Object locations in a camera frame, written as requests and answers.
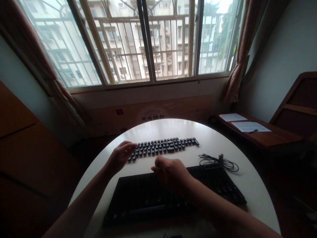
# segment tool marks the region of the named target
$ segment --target table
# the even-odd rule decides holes
[[[199,165],[198,155],[203,153],[216,158],[222,153],[225,159],[237,163],[240,168],[239,172],[230,173],[227,171],[227,173],[245,196],[248,212],[280,234],[277,216],[268,191],[246,156],[230,140],[217,131],[203,124],[183,119],[160,119],[147,122],[124,132],[114,139],[90,164],[78,183],[70,204],[104,166],[113,149],[122,141],[129,140],[138,143],[170,137],[178,137],[179,139],[196,137],[200,143],[199,147],[189,146],[183,151],[163,154],[170,159],[180,159],[186,167]],[[85,237],[94,237],[101,229],[118,179],[124,176],[151,173],[151,166],[154,165],[155,158],[156,156],[152,155],[137,158],[134,163],[127,163],[110,180],[86,230]],[[144,237],[149,236],[149,232],[151,231],[147,231]]]

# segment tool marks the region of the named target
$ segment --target keyboard cable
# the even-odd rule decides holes
[[[206,155],[206,154],[199,155],[199,157],[202,158],[202,160],[199,161],[199,165],[201,165],[202,161],[208,160],[208,161],[219,163],[222,167],[228,169],[231,172],[239,171],[239,166],[234,162],[224,159],[223,154],[219,155],[219,159],[215,157],[211,157],[210,155]]]

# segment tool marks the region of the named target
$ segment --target keyboard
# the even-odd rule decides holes
[[[187,146],[199,145],[195,137],[179,139],[178,137],[152,140],[148,142],[137,143],[139,147],[128,159],[128,162],[135,161],[139,156],[156,155],[158,153],[176,152],[185,150]]]
[[[220,164],[189,167],[187,170],[194,178],[231,203],[247,203]],[[103,226],[113,227],[195,212],[196,207],[170,192],[154,173],[127,176],[118,180]]]

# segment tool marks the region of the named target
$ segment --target white paper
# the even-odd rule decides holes
[[[221,114],[219,115],[222,119],[224,119],[225,121],[243,121],[243,120],[247,120],[246,118],[244,118],[243,116],[240,116],[237,113],[232,113],[232,114]]]
[[[232,122],[232,124],[242,132],[252,132],[254,130],[257,130],[257,132],[271,131],[257,122]]]

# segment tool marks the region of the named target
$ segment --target floor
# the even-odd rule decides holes
[[[244,144],[225,129],[217,124],[211,127],[235,143],[258,171],[271,196],[282,236],[284,238],[316,237],[316,230],[305,219],[305,212],[310,210],[298,200],[317,210],[316,180],[304,171],[298,171],[294,166],[287,165],[283,160],[274,166],[267,164],[266,159],[261,158],[255,149]],[[116,137],[117,135],[86,139],[71,147],[72,154],[82,167],[82,174],[101,150]]]

